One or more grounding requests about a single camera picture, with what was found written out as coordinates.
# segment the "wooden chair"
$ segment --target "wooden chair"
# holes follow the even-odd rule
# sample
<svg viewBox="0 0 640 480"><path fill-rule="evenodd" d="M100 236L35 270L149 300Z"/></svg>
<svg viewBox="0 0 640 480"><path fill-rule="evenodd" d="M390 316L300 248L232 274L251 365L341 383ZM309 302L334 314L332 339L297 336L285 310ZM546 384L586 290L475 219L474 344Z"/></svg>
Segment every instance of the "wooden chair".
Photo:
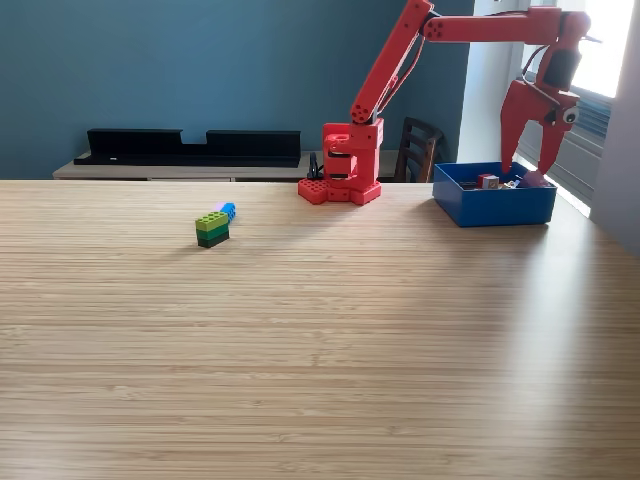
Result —
<svg viewBox="0 0 640 480"><path fill-rule="evenodd" d="M442 155L438 151L442 143L444 143L444 135L439 129L407 117L402 129L394 182L433 182L434 165L442 161ZM409 182L407 182L407 167L410 172Z"/></svg>

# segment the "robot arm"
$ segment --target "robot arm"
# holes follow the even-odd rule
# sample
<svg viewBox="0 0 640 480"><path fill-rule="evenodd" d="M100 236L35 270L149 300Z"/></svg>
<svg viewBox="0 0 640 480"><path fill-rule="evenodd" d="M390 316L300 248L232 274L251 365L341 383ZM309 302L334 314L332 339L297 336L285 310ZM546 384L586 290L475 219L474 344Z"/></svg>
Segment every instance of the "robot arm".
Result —
<svg viewBox="0 0 640 480"><path fill-rule="evenodd" d="M351 109L354 124L372 124L402 85L398 73L411 48L422 36L432 43L524 42L547 48L535 83L515 81L502 111L502 162L508 171L529 120L544 128L540 171L555 162L566 132L578 118L579 97L568 93L581 60L579 42L590 28L582 12L555 7L532 7L487 17L443 17L427 0L409 0Z"/></svg>
<svg viewBox="0 0 640 480"><path fill-rule="evenodd" d="M578 119L580 98L569 92L582 56L578 49L591 26L583 12L533 7L490 17L442 17L430 20L423 35L431 42L511 42L547 47L535 83L516 80L502 108L502 167L511 168L513 155L529 120L543 128L538 168L547 173L565 134Z"/></svg>
<svg viewBox="0 0 640 480"><path fill-rule="evenodd" d="M546 173L558 156L566 132L578 118L579 98L569 87L581 56L579 42L590 28L584 13L554 7L532 7L488 17L443 17L428 0L408 0L351 108L350 124L327 124L323 131L325 182L303 180L300 195L313 203L352 201L364 204L380 195L377 182L384 120L378 114L416 65L424 43L525 42L546 48L534 83L511 84L502 109L502 167L511 163L529 120L544 129L539 170ZM415 42L421 45L401 78L400 69Z"/></svg>

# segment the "black tray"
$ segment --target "black tray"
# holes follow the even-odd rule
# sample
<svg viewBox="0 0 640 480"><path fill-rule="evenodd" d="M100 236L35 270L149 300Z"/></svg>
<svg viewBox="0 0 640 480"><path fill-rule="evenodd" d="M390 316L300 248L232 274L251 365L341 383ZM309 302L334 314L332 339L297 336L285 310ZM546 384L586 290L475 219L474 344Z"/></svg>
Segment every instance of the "black tray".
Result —
<svg viewBox="0 0 640 480"><path fill-rule="evenodd" d="M92 129L91 154L76 165L276 167L300 164L300 132L211 130L206 144L184 144L182 130Z"/></svg>

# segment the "sunlight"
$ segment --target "sunlight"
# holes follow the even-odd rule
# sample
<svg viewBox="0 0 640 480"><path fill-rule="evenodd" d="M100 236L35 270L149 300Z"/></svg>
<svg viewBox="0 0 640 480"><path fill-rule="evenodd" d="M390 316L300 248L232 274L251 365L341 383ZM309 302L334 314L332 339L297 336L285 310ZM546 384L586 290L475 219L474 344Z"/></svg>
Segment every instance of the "sunlight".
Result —
<svg viewBox="0 0 640 480"><path fill-rule="evenodd" d="M584 55L573 84L592 92L614 98L634 0L617 0L615 8L603 6L598 0L581 0L584 10L591 16L590 35L604 43L582 42L580 51ZM559 0L558 6L566 10L575 9L576 0Z"/></svg>

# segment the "dark green lego brick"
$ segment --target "dark green lego brick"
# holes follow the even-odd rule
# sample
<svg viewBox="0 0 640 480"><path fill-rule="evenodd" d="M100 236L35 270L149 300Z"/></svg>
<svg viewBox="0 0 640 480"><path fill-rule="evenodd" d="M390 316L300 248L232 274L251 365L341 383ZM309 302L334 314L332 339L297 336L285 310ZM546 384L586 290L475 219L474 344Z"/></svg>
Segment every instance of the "dark green lego brick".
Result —
<svg viewBox="0 0 640 480"><path fill-rule="evenodd" d="M225 240L229 240L229 232L223 233L222 235L214 238L213 240L203 240L201 238L198 239L198 246L202 248L213 248L216 245L220 245Z"/></svg>
<svg viewBox="0 0 640 480"><path fill-rule="evenodd" d="M222 225L229 224L229 216L226 213L214 212L209 215L205 215L202 218L196 220L196 228L203 232L210 232Z"/></svg>
<svg viewBox="0 0 640 480"><path fill-rule="evenodd" d="M196 235L202 240L213 240L214 238L219 237L220 235L223 235L225 233L229 233L229 225L223 225L209 232L205 232L204 230L196 230Z"/></svg>

